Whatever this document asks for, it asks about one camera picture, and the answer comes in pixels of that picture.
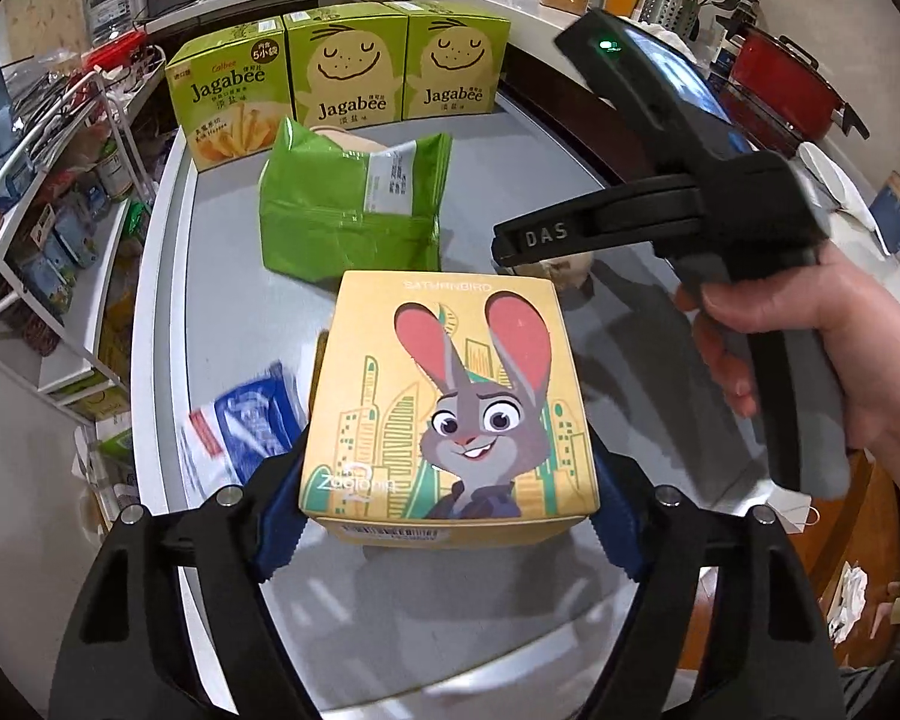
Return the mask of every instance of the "barcode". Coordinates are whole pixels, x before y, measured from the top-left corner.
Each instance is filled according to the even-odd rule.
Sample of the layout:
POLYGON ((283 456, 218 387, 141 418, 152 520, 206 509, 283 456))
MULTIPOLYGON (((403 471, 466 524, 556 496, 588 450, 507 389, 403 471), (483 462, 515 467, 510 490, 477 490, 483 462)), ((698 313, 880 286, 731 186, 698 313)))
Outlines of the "barcode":
POLYGON ((436 541, 436 528, 391 528, 383 525, 341 525, 346 533, 372 538, 400 539, 401 541, 436 541))

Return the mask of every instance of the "metal screw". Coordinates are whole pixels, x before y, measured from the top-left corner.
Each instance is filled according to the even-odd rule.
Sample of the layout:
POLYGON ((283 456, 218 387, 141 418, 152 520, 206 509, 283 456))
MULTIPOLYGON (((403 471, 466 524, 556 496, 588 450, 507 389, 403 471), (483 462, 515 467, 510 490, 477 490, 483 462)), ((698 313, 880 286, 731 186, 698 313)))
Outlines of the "metal screw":
POLYGON ((776 513, 769 506, 764 504, 754 506, 752 511, 754 512, 754 519, 761 525, 773 525, 776 522, 776 513))
POLYGON ((217 503, 221 506, 236 506, 244 499, 244 489, 240 485, 228 485, 217 493, 217 503))
POLYGON ((146 509, 138 503, 131 503, 120 512, 120 522, 125 525, 136 525, 144 518, 144 514, 146 514, 146 509))
POLYGON ((660 485, 653 491, 653 495, 664 506, 679 506, 683 500, 683 493, 672 485, 660 485))

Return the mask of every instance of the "plastic water bottle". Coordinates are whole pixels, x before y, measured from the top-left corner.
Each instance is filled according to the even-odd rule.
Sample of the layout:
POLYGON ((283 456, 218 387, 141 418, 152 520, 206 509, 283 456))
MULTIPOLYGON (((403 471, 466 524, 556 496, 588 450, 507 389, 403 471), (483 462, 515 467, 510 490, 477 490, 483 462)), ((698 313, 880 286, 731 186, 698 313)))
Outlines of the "plastic water bottle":
POLYGON ((87 13, 93 47, 102 46, 133 28, 130 0, 87 0, 87 13))

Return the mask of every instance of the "person's arm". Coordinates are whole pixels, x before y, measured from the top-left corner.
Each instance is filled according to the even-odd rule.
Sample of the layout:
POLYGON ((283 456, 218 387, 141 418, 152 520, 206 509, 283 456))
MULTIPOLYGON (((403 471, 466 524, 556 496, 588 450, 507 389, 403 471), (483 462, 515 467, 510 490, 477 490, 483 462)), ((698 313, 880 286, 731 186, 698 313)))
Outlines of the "person's arm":
MULTIPOLYGON (((683 288, 674 300, 682 311, 697 307, 683 288)), ((845 391, 847 443, 869 448, 900 487, 900 304, 890 293, 828 242, 819 265, 704 285, 703 307, 694 340, 741 416, 759 408, 754 382, 744 362, 725 351, 714 320, 741 333, 818 329, 845 391)))

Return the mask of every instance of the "utensil holder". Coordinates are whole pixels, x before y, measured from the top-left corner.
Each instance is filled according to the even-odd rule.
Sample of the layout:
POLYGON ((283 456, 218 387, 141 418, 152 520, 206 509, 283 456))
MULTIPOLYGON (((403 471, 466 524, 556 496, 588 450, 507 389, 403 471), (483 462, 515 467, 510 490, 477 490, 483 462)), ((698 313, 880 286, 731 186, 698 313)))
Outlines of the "utensil holder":
POLYGON ((697 15, 700 15, 700 3, 692 0, 644 0, 639 20, 658 23, 686 40, 697 15))

